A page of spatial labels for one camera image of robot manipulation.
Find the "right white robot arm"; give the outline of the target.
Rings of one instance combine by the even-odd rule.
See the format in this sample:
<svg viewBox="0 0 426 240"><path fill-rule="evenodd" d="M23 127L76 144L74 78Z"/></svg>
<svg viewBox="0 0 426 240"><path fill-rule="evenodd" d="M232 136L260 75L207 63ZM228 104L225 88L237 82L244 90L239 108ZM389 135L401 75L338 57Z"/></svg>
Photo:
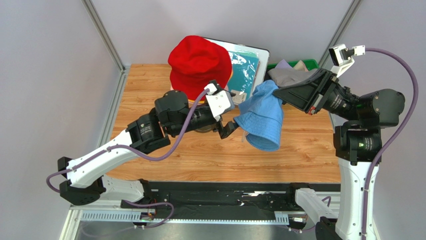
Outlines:
<svg viewBox="0 0 426 240"><path fill-rule="evenodd" d="M374 190L383 148L381 130L399 124L405 96L393 89L381 89L357 96L339 84L339 68L299 71L274 68L268 75L277 85L273 95L308 115L321 110L344 119L334 129L333 145L341 176L339 213L320 206L312 190L299 189L295 198L315 222L318 240L376 239L372 228L372 207L363 207L364 194Z"/></svg>

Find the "yellow bucket hat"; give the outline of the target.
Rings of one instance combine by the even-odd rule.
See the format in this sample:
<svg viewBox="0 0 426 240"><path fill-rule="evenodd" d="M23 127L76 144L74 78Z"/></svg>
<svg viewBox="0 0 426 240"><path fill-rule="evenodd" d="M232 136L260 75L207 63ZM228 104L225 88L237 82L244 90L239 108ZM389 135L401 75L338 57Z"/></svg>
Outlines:
<svg viewBox="0 0 426 240"><path fill-rule="evenodd" d="M195 101L195 100L188 99L188 102L189 102L189 103L191 103L191 104L193 104L193 103L195 103L196 101Z"/></svg>

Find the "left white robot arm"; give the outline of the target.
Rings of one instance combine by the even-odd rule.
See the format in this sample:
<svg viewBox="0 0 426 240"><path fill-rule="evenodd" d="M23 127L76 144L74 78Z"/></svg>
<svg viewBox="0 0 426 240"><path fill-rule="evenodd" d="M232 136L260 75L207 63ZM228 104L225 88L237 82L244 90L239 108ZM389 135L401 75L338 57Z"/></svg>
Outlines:
<svg viewBox="0 0 426 240"><path fill-rule="evenodd" d="M153 194L144 179L120 180L107 173L136 158L158 162L152 152L170 146L177 148L187 132L210 127L221 139L238 127L235 122L222 124L222 115L235 105L233 94L224 89L208 90L202 94L203 104L190 105L187 95L170 90L154 102L153 109L130 123L125 130L100 148L82 157L62 157L57 161L58 172L65 181L59 185L59 195L75 206L98 200L138 203Z"/></svg>

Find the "red hat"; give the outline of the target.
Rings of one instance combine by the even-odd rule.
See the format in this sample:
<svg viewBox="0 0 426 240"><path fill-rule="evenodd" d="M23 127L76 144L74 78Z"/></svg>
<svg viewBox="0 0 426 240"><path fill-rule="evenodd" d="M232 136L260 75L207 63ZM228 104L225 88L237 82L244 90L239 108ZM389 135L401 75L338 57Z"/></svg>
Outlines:
<svg viewBox="0 0 426 240"><path fill-rule="evenodd" d="M225 88L233 75L229 52L198 35L184 37L170 52L169 80L173 90L182 91L194 101L210 81Z"/></svg>

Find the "blue hat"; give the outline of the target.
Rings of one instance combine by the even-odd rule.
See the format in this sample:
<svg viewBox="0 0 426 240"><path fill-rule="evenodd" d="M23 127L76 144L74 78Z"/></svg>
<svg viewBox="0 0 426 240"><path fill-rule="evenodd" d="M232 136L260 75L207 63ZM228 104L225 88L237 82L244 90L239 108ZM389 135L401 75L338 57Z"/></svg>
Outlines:
<svg viewBox="0 0 426 240"><path fill-rule="evenodd" d="M255 87L253 94L238 105L234 121L244 131L244 139L254 148L274 152L281 146L284 119L283 101L273 95L278 86L266 80Z"/></svg>

